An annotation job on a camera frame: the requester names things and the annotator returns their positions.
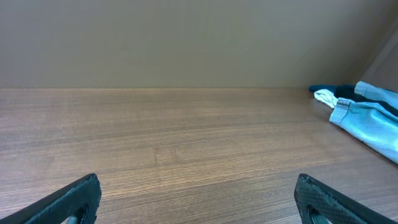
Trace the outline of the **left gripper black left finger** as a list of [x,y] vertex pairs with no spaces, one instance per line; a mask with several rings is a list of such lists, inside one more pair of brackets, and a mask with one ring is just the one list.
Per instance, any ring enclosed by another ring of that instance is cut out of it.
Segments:
[[87,174],[39,201],[1,219],[4,224],[67,223],[94,224],[101,187],[96,174]]

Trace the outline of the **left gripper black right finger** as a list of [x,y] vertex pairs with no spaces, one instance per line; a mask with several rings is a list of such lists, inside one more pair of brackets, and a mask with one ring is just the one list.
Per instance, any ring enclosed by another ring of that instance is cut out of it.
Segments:
[[302,224],[397,224],[307,174],[298,176],[294,198]]

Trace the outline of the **light blue denim shorts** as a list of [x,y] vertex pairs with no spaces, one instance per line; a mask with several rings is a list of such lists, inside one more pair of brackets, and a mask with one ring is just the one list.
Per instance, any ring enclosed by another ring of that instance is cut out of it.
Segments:
[[[397,93],[358,82],[354,92],[371,100],[385,101],[397,109]],[[377,103],[337,98],[329,121],[376,152],[397,162],[397,116]]]

